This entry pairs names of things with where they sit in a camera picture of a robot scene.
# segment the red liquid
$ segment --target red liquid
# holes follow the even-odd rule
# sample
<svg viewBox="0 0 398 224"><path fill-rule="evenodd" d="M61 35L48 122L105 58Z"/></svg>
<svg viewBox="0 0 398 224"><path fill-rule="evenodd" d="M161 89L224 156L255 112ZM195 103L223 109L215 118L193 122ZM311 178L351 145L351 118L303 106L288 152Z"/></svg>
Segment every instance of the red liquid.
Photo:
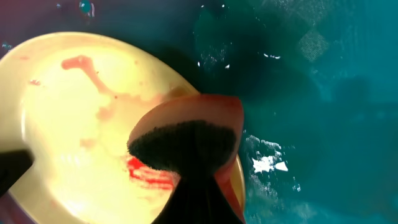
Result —
<svg viewBox="0 0 398 224"><path fill-rule="evenodd" d="M166 171L144 169L147 167L135 157L128 160L127 168L129 169L130 178L146 182L146 188L148 189L173 190L174 188L171 174Z"/></svg>
<svg viewBox="0 0 398 224"><path fill-rule="evenodd" d="M40 86L40 85L41 85L41 82L38 81L38 80L31 80L31 81L29 81L29 84L31 84L31 85L36 85L36 86Z"/></svg>
<svg viewBox="0 0 398 224"><path fill-rule="evenodd" d="M94 68L92 59L84 55L79 55L77 57L66 59L62 62L61 66L64 70L69 70L73 68L81 69L97 88L99 94L108 95L109 98L112 99L107 107L100 107L96 114L96 117L102 121L107 121L112 118L116 109L116 99L125 101L126 103L130 104L137 104L141 106L146 106L148 108L153 108L154 106L158 105L164 98L164 96L158 95L149 101L144 101L141 100L140 96L131 96L126 93L117 93L109 89L105 85L105 83L103 83L102 80L99 78L98 72Z"/></svg>

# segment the brush bristles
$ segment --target brush bristles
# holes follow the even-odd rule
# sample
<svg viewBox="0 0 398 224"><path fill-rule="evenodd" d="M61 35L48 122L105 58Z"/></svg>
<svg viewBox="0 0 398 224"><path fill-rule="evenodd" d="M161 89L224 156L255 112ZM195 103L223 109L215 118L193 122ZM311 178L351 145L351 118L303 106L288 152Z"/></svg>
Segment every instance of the brush bristles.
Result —
<svg viewBox="0 0 398 224"><path fill-rule="evenodd" d="M153 169L197 179L213 175L224 165L235 142L231 128L194 120L154 128L134 140L129 152Z"/></svg>

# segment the teal surface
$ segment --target teal surface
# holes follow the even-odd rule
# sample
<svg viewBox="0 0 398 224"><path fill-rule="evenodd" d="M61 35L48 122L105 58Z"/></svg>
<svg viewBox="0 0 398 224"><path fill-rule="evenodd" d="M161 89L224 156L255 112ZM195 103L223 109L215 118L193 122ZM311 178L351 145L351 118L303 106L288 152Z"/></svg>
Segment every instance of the teal surface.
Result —
<svg viewBox="0 0 398 224"><path fill-rule="evenodd" d="M239 96L247 223L398 223L398 1L0 4L3 53L48 32L94 32L201 92ZM268 172L254 167L265 161Z"/></svg>

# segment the water droplet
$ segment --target water droplet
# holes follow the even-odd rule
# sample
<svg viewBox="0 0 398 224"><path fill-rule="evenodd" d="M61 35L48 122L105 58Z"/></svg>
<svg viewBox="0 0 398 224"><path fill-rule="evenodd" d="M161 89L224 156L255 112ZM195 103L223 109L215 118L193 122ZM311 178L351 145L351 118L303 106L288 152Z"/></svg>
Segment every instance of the water droplet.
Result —
<svg viewBox="0 0 398 224"><path fill-rule="evenodd" d="M4 41L4 42L1 44L1 47L2 47L4 50L6 50L7 52L9 52L9 51L12 49L12 45L8 44L6 41Z"/></svg>
<svg viewBox="0 0 398 224"><path fill-rule="evenodd" d="M79 9L82 13L87 14L91 12L91 3L89 0L81 0L79 2Z"/></svg>

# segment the red smear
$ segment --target red smear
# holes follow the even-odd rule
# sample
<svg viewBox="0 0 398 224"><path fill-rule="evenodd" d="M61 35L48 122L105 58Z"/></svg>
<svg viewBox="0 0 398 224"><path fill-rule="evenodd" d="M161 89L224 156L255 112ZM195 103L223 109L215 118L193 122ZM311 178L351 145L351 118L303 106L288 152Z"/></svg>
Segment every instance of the red smear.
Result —
<svg viewBox="0 0 398 224"><path fill-rule="evenodd" d="M112 118L117 106L114 99L120 99L128 103L147 106L148 108L153 108L154 106L158 105L163 99L163 96L159 95L149 101L143 101L141 100L140 96L131 96L125 93L117 93L109 89L105 85L105 83L103 83L102 80L99 78L98 72L95 70L93 60L84 55L79 55L77 57L66 59L61 63L61 66L65 70L73 68L81 69L97 88L98 93L108 95L112 99L107 107L100 107L99 111L96 114L97 119L102 121L107 121Z"/></svg>
<svg viewBox="0 0 398 224"><path fill-rule="evenodd" d="M53 208L57 208L58 207L57 203L54 200L50 201L50 206L53 207Z"/></svg>
<svg viewBox="0 0 398 224"><path fill-rule="evenodd" d="M100 107L95 114L98 120L107 121L112 118L114 110L112 108Z"/></svg>
<svg viewBox="0 0 398 224"><path fill-rule="evenodd" d="M72 68L81 69L93 82L95 87L97 87L99 93L110 94L112 92L98 77L98 74L94 69L93 60L91 58L84 55L79 55L77 57L64 60L61 63L61 66L65 70L69 70Z"/></svg>
<svg viewBox="0 0 398 224"><path fill-rule="evenodd" d="M173 190L174 183L172 175L166 171L150 170L139 159L133 157L128 160L130 178L139 182L145 182L147 189Z"/></svg>
<svg viewBox="0 0 398 224"><path fill-rule="evenodd" d="M29 84L31 84L31 85L36 85L36 86L40 86L40 85L41 85L41 82L38 81L38 80L31 80L31 81L29 81Z"/></svg>
<svg viewBox="0 0 398 224"><path fill-rule="evenodd" d="M80 147L84 147L86 149L91 149L96 144L95 139L80 139Z"/></svg>

